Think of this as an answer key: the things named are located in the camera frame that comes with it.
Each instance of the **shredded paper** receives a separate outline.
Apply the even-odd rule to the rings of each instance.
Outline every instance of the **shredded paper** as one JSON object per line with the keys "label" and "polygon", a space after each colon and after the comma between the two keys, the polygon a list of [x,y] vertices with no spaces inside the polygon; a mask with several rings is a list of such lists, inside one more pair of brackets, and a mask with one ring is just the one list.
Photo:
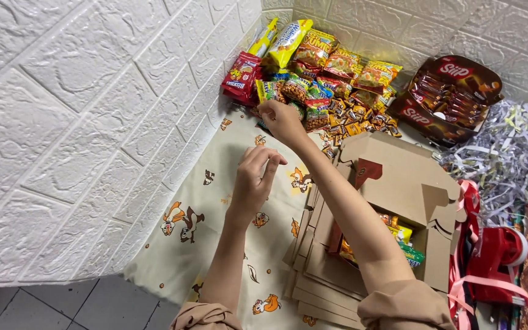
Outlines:
{"label": "shredded paper", "polygon": [[508,223],[518,206],[528,203],[528,103],[492,106],[478,135],[442,151],[440,164],[453,178],[478,185],[481,221]]}

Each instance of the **flattened cardboard box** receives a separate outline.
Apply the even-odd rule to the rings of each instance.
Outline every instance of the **flattened cardboard box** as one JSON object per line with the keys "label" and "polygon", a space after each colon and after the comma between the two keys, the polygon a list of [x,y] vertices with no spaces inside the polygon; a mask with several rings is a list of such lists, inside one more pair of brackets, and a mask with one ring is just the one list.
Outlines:
{"label": "flattened cardboard box", "polygon": [[[415,276],[446,292],[455,221],[466,219],[457,212],[457,182],[431,159],[429,150],[379,131],[344,139],[337,157],[338,170],[354,186],[361,185],[370,204],[414,229],[413,248],[425,254]],[[359,164],[379,170],[367,171]]]}

